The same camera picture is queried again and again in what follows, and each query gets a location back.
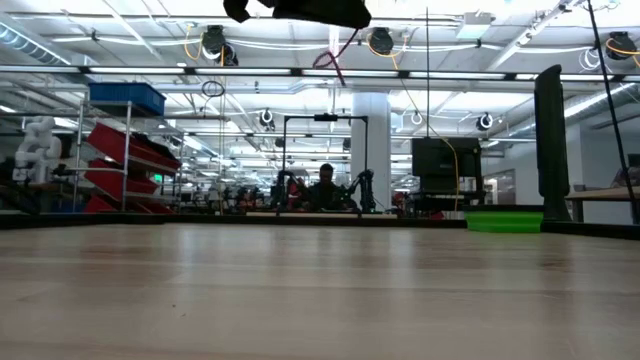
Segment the metal shelving rack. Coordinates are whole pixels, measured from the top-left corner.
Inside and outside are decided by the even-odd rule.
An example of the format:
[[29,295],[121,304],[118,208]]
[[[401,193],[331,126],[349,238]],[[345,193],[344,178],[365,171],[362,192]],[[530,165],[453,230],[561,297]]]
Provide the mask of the metal shelving rack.
[[[82,142],[82,126],[84,123],[84,118],[86,116],[86,110],[88,108],[97,108],[99,110],[102,110],[105,113],[108,113],[110,115],[113,116],[114,119],[118,119],[118,118],[122,118],[124,117],[126,119],[125,121],[125,149],[124,149],[124,161],[123,161],[123,168],[122,170],[120,169],[101,169],[101,168],[80,168],[80,151],[83,145]],[[160,121],[162,122],[162,124],[164,125],[165,129],[168,129],[168,131],[164,131],[163,134],[166,134],[167,132],[173,130],[172,133],[176,133],[179,134],[180,136],[180,153],[182,153],[183,147],[184,147],[184,133],[182,131],[179,131],[176,128],[173,128],[171,126],[169,126],[166,122],[164,122],[164,117],[158,117],[156,115],[153,114],[149,114],[145,109],[136,106],[135,104],[133,104],[131,101],[128,102],[90,102],[90,101],[83,101],[83,103],[80,106],[80,113],[78,116],[78,136],[76,139],[76,166],[74,169],[71,169],[72,171],[74,171],[75,177],[74,177],[74,186],[73,186],[73,211],[75,212],[76,209],[76,204],[77,204],[77,199],[78,199],[78,181],[80,178],[80,174],[79,172],[81,171],[92,171],[92,172],[117,172],[117,173],[122,173],[122,200],[121,202],[121,211],[125,211],[126,210],[126,206],[127,206],[127,200],[128,199],[144,199],[144,200],[156,200],[159,202],[175,202],[176,199],[179,199],[179,197],[176,197],[175,194],[174,196],[164,196],[164,195],[152,195],[152,194],[141,194],[141,193],[133,193],[133,192],[128,192],[127,191],[127,178],[129,175],[129,163],[133,162],[133,163],[138,163],[138,164],[142,164],[142,165],[146,165],[150,168],[156,168],[158,170],[162,170],[165,172],[171,172],[174,173],[174,183],[175,183],[175,179],[178,178],[178,181],[181,183],[182,182],[182,166],[178,169],[178,171],[176,171],[175,169],[171,169],[168,168],[166,166],[162,166],[159,164],[155,164],[152,163],[150,161],[146,161],[144,159],[135,157],[135,156],[130,156],[129,155],[129,146],[130,146],[130,139],[131,139],[131,120],[133,118],[133,116],[136,116],[136,118],[145,118],[145,119],[149,119],[149,120],[155,120],[155,121]],[[95,149],[95,147],[92,146],[92,148],[101,153],[102,152],[98,149]],[[163,176],[163,181],[162,181],[162,190],[164,191],[164,176],[166,175],[162,175]],[[108,192],[106,192],[104,189],[101,189],[100,187],[96,186],[96,189],[99,189],[103,194],[109,196],[111,199],[118,201],[118,199],[115,199],[113,196],[111,196]]]

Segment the blue storage bin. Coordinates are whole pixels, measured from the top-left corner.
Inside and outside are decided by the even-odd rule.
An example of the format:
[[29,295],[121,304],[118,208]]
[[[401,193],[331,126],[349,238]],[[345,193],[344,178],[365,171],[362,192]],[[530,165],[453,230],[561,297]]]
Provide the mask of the blue storage bin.
[[[115,116],[126,116],[126,103],[131,101],[142,111],[134,109],[133,116],[164,115],[166,98],[147,83],[92,83],[89,84],[89,101],[98,102],[95,107]],[[121,103],[99,104],[100,102]]]

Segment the green tray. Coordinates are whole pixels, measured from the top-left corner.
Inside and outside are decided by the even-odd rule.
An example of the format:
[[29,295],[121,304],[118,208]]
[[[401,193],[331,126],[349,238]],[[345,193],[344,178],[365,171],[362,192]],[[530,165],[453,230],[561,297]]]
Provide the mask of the green tray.
[[536,211],[539,207],[535,207],[535,209],[522,207],[515,211],[513,207],[505,210],[500,207],[488,208],[488,206],[483,206],[477,210],[465,211],[469,230],[493,233],[540,232],[544,212]]

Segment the person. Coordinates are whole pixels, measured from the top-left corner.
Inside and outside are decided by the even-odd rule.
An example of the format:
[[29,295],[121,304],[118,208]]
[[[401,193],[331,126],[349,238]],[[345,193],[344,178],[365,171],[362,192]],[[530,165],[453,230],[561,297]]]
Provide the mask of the person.
[[338,210],[335,195],[338,187],[333,183],[333,166],[324,164],[320,167],[320,182],[309,188],[311,210]]

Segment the white humanoid robot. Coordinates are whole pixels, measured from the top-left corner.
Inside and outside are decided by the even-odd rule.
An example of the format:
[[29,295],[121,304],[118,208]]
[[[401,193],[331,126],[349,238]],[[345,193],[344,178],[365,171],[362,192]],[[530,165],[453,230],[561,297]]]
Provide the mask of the white humanoid robot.
[[37,117],[25,128],[24,141],[16,151],[16,167],[13,180],[32,184],[49,182],[51,171],[58,166],[62,146],[60,139],[53,136],[54,118]]

